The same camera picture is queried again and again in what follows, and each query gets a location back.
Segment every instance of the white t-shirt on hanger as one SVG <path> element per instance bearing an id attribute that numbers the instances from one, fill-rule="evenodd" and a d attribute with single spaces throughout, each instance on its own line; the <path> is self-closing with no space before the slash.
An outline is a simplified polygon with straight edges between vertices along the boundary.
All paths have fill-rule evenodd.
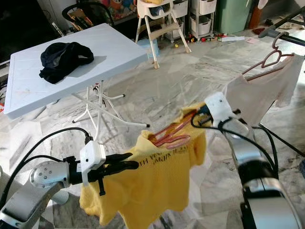
<path id="1" fill-rule="evenodd" d="M 283 69 L 249 82 L 240 74 L 225 86 L 223 93 L 232 110 L 240 109 L 249 125 L 257 125 L 274 101 L 277 107 L 290 104 L 303 62 L 304 56 L 294 54 L 274 66 Z"/>

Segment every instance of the high chair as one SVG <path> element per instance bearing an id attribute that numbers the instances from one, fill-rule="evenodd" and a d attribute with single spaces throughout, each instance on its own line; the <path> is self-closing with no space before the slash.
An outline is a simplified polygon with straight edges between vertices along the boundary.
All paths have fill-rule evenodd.
<path id="1" fill-rule="evenodd" d="M 170 7 L 169 7 L 168 10 L 166 10 L 165 12 L 163 10 L 159 10 L 159 12 L 158 12 L 159 15 L 152 15 L 151 14 L 150 8 L 161 7 L 162 5 L 166 5 L 166 4 L 170 4 Z M 142 20 L 142 18 L 145 18 L 146 28 L 147 28 L 147 32 L 148 32 L 148 38 L 149 38 L 151 48 L 152 48 L 152 55 L 153 55 L 153 59 L 154 59 L 154 68 L 155 69 L 159 68 L 159 64 L 158 64 L 158 61 L 157 61 L 157 57 L 156 57 L 156 53 L 155 53 L 152 41 L 154 39 L 156 39 L 157 37 L 159 37 L 159 36 L 161 36 L 161 35 L 163 35 L 167 32 L 170 32 L 170 31 L 173 31 L 173 30 L 178 30 L 179 34 L 180 34 L 180 37 L 181 37 L 181 39 L 184 43 L 186 52 L 187 53 L 192 52 L 190 50 L 190 48 L 188 47 L 185 39 L 184 39 L 183 33 L 180 29 L 180 26 L 177 22 L 177 19 L 176 19 L 175 15 L 174 15 L 173 0 L 164 0 L 159 5 L 153 4 L 153 3 L 147 3 L 147 2 L 144 2 L 142 0 L 138 0 L 137 9 L 138 9 L 138 15 L 139 15 L 139 23 L 138 23 L 138 29 L 137 29 L 135 42 L 137 43 L 138 39 L 139 39 L 141 20 Z M 167 15 L 168 15 L 169 20 L 170 20 L 170 16 L 173 18 L 174 23 L 170 23 L 168 26 L 162 26 L 162 29 L 151 32 L 150 27 L 149 27 L 148 17 L 150 17 L 153 20 L 156 20 L 156 19 L 159 19 L 159 18 L 164 18 Z"/>

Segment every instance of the black chair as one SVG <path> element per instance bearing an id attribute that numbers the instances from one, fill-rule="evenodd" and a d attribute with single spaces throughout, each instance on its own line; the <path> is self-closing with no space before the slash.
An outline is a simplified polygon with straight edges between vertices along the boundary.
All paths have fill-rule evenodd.
<path id="1" fill-rule="evenodd" d="M 107 9 L 106 6 L 104 6 L 103 4 L 101 4 L 99 2 L 77 3 L 74 5 L 68 6 L 67 8 L 65 8 L 62 11 L 61 14 L 66 20 L 73 22 L 74 24 L 78 25 L 79 27 L 81 27 L 84 30 L 84 29 L 87 29 L 88 26 L 86 26 L 84 23 L 82 23 L 79 19 L 76 18 L 74 20 L 68 15 L 68 12 L 70 10 L 73 10 L 74 8 L 81 9 L 94 26 L 102 24 L 102 23 L 108 23 L 112 27 L 114 27 L 114 22 L 113 22 L 113 19 L 112 19 L 112 16 L 111 16 L 109 10 Z"/>

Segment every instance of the white drawer unit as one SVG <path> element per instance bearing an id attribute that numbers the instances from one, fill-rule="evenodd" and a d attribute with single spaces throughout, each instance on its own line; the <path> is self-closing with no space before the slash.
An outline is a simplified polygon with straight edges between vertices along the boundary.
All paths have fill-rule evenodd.
<path id="1" fill-rule="evenodd" d="M 187 14 L 187 6 L 188 6 L 188 0 L 184 0 L 184 1 L 176 0 L 173 2 L 173 12 L 176 18 L 183 17 Z"/>
<path id="2" fill-rule="evenodd" d="M 195 17 L 191 17 L 191 28 L 193 31 L 196 31 L 196 20 Z M 198 23 L 198 35 L 204 35 L 210 32 L 211 28 L 211 19 L 205 16 L 199 17 Z"/>
<path id="3" fill-rule="evenodd" d="M 217 0 L 192 0 L 192 8 L 199 7 L 199 14 L 206 15 L 215 12 L 216 2 Z"/>
<path id="4" fill-rule="evenodd" d="M 183 32 L 183 31 L 184 31 L 184 30 L 183 30 L 183 29 L 184 29 L 184 23 L 181 22 L 179 26 L 180 26 L 181 31 Z M 174 39 L 180 37 L 180 34 L 179 34 L 178 30 L 173 30 L 172 33 L 173 33 L 173 38 L 174 38 Z"/>

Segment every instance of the television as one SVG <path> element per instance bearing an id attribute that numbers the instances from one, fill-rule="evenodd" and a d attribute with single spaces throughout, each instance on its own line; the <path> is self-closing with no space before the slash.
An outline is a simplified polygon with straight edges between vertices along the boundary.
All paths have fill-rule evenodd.
<path id="1" fill-rule="evenodd" d="M 36 0 L 0 0 L 0 65 L 14 52 L 58 37 Z"/>

